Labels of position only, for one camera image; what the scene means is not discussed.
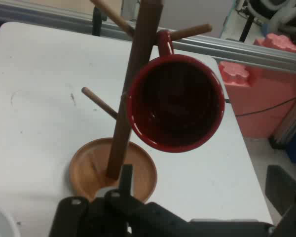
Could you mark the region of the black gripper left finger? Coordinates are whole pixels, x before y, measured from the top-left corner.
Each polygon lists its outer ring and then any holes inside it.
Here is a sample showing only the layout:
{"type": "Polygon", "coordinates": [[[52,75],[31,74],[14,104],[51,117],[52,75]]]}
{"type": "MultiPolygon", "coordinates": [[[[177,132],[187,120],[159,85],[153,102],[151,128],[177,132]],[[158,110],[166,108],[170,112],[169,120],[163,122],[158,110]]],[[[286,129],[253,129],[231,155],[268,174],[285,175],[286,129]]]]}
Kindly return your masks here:
{"type": "Polygon", "coordinates": [[[50,237],[127,237],[131,212],[140,201],[131,196],[134,170],[130,164],[121,170],[116,189],[89,201],[67,197],[57,207],[50,237]]]}

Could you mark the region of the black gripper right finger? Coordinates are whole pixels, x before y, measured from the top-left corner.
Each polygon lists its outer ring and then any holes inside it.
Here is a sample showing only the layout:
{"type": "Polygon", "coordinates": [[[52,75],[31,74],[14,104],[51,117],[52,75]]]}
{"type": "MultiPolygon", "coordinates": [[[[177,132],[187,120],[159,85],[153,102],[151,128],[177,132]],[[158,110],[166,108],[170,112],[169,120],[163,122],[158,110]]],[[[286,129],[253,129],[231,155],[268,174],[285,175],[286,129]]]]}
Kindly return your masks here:
{"type": "Polygon", "coordinates": [[[267,168],[265,195],[282,219],[270,231],[272,237],[296,237],[296,180],[282,167],[267,168]]]}

